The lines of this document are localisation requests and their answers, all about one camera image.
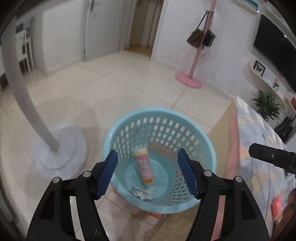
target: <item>blue plastic basket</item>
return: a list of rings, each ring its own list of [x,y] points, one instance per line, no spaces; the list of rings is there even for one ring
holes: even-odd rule
[[[132,186],[144,189],[133,158],[133,149],[141,144],[148,148],[155,177],[155,198],[150,201],[140,200],[130,192]],[[199,200],[189,193],[177,163],[180,148],[204,169],[216,172],[217,160],[211,141],[184,115],[161,108],[125,115],[111,128],[104,143],[104,159],[112,149],[119,157],[112,186],[127,202],[150,213],[177,213],[193,207]]]

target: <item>basket rim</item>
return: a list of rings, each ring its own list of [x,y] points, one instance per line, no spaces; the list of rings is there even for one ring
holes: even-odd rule
[[[216,174],[216,172],[217,172],[217,157],[216,157],[216,153],[215,153],[214,147],[212,145],[212,142],[210,141],[207,134],[194,121],[189,119],[184,114],[181,114],[181,113],[171,110],[171,109],[164,109],[164,108],[158,108],[158,107],[149,107],[149,108],[138,109],[138,110],[129,112],[126,115],[124,115],[123,117],[121,117],[111,127],[111,129],[109,130],[109,132],[106,136],[106,139],[104,142],[104,147],[103,147],[103,160],[105,160],[107,158],[110,150],[112,149],[111,140],[112,140],[112,137],[113,137],[114,133],[116,132],[116,130],[122,125],[123,122],[127,121],[128,119],[130,119],[134,115],[141,114],[144,112],[164,112],[164,113],[168,113],[168,114],[173,114],[173,115],[176,115],[179,118],[184,119],[185,121],[189,122],[191,125],[193,125],[200,132],[200,134],[203,136],[206,143],[208,144],[208,147],[209,147],[211,155],[212,155],[213,168],[211,169],[211,171]],[[127,202],[137,206],[139,209],[141,209],[143,211],[151,212],[151,213],[159,213],[159,214],[178,213],[178,212],[185,211],[200,202],[200,200],[192,199],[190,201],[180,203],[178,205],[167,205],[167,206],[160,206],[157,204],[147,203],[143,200],[138,199],[134,195],[132,195],[130,193],[130,191],[127,190],[120,183],[120,181],[118,180],[118,178],[116,177],[115,174],[113,174],[113,176],[111,178],[111,185],[113,186],[113,188],[116,189],[117,193],[123,199],[125,199]]]

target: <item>guitar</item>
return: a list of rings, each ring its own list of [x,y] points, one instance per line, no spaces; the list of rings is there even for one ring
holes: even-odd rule
[[[284,121],[274,129],[274,131],[279,135],[283,143],[285,143],[288,140],[288,137],[291,131],[293,130],[292,124],[295,119],[296,115],[293,119],[286,117]]]

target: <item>lamp base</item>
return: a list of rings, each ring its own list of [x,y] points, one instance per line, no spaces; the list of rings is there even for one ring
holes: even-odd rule
[[[78,126],[54,126],[50,128],[59,142],[58,151],[52,151],[40,140],[35,150],[36,167],[43,179],[51,181],[54,177],[62,180],[76,177],[81,172],[87,157],[86,136]]]

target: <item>yellow cap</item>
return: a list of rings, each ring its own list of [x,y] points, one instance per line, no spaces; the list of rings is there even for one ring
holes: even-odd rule
[[[133,157],[142,156],[142,155],[145,155],[145,154],[148,154],[148,150],[146,148],[143,148],[143,149],[134,151],[133,152]]]

